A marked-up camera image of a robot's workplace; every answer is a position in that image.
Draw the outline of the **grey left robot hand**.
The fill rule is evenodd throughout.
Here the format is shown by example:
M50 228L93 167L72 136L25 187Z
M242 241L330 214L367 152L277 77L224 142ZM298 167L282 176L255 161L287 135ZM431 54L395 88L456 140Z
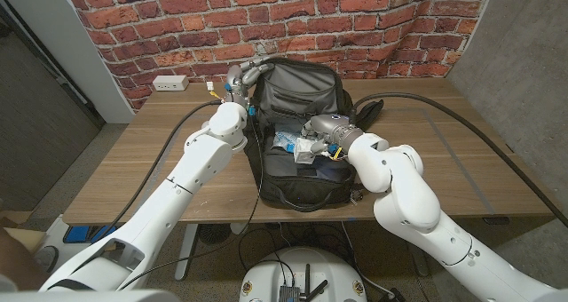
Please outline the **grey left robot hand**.
M267 62L267 60L268 57L265 57L231 66L226 78L227 90L247 98L249 88L256 83L259 76L274 69L274 64Z

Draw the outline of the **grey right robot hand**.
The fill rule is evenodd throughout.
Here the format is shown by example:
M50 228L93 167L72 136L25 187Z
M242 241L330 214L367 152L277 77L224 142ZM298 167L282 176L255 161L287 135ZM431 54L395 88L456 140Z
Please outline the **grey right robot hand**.
M331 145L337 145L347 152L352 142L362 134L362 130L350 123L346 115L314 115L302 129L305 138L314 137L310 151L319 155L328 150Z

